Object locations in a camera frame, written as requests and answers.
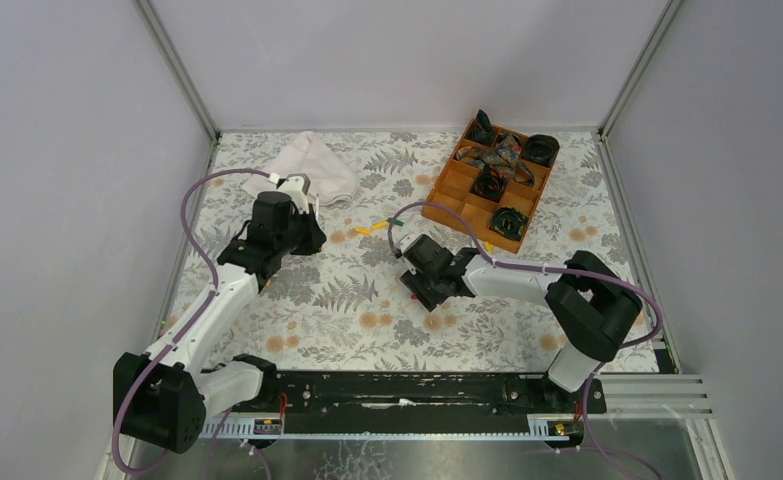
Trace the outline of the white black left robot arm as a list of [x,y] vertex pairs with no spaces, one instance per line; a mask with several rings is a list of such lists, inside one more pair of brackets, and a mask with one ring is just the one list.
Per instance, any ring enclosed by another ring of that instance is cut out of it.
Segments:
[[296,191],[265,191],[216,260],[212,283],[144,353],[125,353],[113,371],[114,433],[183,453],[216,414],[257,398],[272,364],[242,354],[206,372],[215,344],[257,299],[289,255],[320,252],[326,237],[314,206]]

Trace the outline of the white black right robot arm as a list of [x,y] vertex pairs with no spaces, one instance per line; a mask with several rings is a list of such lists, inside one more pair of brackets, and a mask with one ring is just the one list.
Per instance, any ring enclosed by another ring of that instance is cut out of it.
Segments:
[[545,377],[567,393],[615,358],[642,310],[633,286],[588,251],[576,251],[556,269],[509,263],[475,247],[453,253],[427,234],[407,235],[392,251],[407,265],[401,282],[429,311],[452,297],[501,297],[548,308],[567,343]]

